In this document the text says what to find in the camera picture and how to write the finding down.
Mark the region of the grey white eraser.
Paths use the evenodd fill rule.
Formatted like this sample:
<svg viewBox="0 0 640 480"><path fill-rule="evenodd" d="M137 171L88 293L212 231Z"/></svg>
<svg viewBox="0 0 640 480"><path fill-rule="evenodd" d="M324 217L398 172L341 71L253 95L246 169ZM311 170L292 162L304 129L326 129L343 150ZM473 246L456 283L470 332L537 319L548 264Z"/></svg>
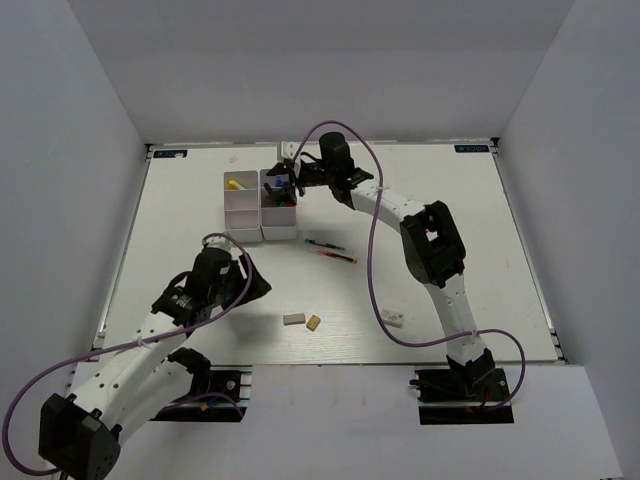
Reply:
<svg viewBox="0 0 640 480"><path fill-rule="evenodd" d="M306 323L306 315L304 313L287 314L283 316L283 324L285 326L299 325Z"/></svg>

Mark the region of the white marker yellow cap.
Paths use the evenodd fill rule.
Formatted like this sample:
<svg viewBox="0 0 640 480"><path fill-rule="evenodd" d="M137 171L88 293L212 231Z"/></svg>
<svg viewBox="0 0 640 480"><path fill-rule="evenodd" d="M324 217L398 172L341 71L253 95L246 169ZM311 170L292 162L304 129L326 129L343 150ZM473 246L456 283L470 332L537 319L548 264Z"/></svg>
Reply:
<svg viewBox="0 0 640 480"><path fill-rule="evenodd" d="M229 179L226 181L226 189L231 191L243 191L246 187L236 179Z"/></svg>

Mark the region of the green ink pen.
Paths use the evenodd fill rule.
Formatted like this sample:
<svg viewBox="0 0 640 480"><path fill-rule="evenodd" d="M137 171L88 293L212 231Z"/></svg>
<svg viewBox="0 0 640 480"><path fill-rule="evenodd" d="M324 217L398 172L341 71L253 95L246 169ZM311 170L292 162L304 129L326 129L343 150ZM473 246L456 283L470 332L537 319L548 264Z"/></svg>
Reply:
<svg viewBox="0 0 640 480"><path fill-rule="evenodd" d="M316 247L321 247L321 248L325 248L325 249L331 249L331 250L336 250L336 251L346 251L345 247L333 244L333 243L329 243L329 242L321 242L321 241L317 241L311 238L305 238L304 242L306 244L309 245L313 245Z"/></svg>

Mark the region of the red ink pen orange cap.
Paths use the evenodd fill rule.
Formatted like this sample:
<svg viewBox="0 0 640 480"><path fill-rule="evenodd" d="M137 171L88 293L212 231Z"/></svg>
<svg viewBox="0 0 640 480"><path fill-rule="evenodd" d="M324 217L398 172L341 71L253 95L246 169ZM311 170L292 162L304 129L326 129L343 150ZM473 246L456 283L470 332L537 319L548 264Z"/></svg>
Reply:
<svg viewBox="0 0 640 480"><path fill-rule="evenodd" d="M336 253L336 252L333 252L333 251L329 251L329 250L326 250L326 249L322 249L322 248L317 248L316 249L316 253L318 255L322 255L322 256L325 256L325 257L328 257L328 258L337 259L337 260L344 261L344 262L348 262L348 263L354 264L354 265L358 263L358 259L356 259L356 258L347 256L347 255L343 255L343 254L340 254L340 253Z"/></svg>

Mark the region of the tan yellow eraser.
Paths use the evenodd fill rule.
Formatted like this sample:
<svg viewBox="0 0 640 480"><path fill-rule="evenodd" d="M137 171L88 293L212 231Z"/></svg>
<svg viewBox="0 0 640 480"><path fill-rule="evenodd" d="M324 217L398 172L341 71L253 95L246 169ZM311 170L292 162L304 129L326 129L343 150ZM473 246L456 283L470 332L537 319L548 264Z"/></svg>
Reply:
<svg viewBox="0 0 640 480"><path fill-rule="evenodd" d="M310 319L307 321L306 327L311 331L315 331L320 325L320 323L321 323L321 319L317 315L312 315Z"/></svg>

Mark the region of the white eraser red print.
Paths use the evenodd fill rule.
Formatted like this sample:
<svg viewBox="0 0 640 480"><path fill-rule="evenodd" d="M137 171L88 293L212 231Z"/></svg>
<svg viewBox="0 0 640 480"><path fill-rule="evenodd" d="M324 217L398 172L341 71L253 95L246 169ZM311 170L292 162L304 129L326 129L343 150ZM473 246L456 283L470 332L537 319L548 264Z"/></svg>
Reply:
<svg viewBox="0 0 640 480"><path fill-rule="evenodd" d="M404 324L404 314L398 311L383 309L381 312L382 323L394 328L401 328Z"/></svg>

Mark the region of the black highlighter green cap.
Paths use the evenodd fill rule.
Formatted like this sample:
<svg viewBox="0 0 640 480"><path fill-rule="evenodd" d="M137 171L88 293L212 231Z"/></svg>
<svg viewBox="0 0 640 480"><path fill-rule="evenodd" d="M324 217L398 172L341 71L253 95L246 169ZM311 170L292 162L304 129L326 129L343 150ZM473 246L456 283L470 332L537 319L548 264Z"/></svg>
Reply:
<svg viewBox="0 0 640 480"><path fill-rule="evenodd" d="M296 196L290 192L276 192L272 200L278 207L295 207L297 205Z"/></svg>

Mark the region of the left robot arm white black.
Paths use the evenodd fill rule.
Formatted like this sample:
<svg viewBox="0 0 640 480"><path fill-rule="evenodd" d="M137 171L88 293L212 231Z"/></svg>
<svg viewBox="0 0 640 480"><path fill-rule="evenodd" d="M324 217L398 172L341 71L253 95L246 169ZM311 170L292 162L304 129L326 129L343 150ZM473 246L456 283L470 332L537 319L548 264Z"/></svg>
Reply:
<svg viewBox="0 0 640 480"><path fill-rule="evenodd" d="M41 409L40 456L73 479L103 479L125 443L173 401L204 398L211 363L185 342L203 325L271 290L251 257L210 234L190 270L171 279L130 342L84 384Z"/></svg>

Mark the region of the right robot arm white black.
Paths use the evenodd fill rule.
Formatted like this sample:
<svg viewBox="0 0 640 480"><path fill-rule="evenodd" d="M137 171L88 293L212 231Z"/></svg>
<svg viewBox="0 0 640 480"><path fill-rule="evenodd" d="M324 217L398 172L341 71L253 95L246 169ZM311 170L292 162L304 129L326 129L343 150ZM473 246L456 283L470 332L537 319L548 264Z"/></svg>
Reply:
<svg viewBox="0 0 640 480"><path fill-rule="evenodd" d="M411 276L428 292L445 337L446 359L453 390L472 399L484 391L495 369L491 351L480 337L466 295L464 260L466 249L447 205L441 201L421 204L384 185L382 166L370 146L377 173L359 168L346 137L339 132L323 134L320 156L308 162L299 147L267 171L269 177L285 176L285 190L302 193L308 187L327 186L334 198L350 209L367 213L372 222L367 241L367 282L374 313L380 316L373 287L373 246L379 222L401 238L405 264Z"/></svg>

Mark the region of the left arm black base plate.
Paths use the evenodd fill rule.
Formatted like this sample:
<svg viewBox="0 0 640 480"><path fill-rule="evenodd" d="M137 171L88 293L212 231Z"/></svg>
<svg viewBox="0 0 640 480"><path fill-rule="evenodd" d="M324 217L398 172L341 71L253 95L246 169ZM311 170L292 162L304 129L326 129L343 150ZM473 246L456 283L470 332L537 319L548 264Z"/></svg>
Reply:
<svg viewBox="0 0 640 480"><path fill-rule="evenodd" d="M162 409L153 422L240 423L248 410L253 372L250 367L209 371L209 382Z"/></svg>

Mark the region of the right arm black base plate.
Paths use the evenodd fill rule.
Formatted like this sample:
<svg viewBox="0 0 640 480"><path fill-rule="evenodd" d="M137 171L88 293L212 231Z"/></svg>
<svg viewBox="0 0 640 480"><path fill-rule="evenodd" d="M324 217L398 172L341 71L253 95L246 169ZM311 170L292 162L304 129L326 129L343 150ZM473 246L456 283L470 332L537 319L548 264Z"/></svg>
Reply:
<svg viewBox="0 0 640 480"><path fill-rule="evenodd" d="M448 369L416 370L409 386L417 393L419 421L423 426L514 423L509 403L496 407L510 394L502 368L482 380L472 393L466 393Z"/></svg>

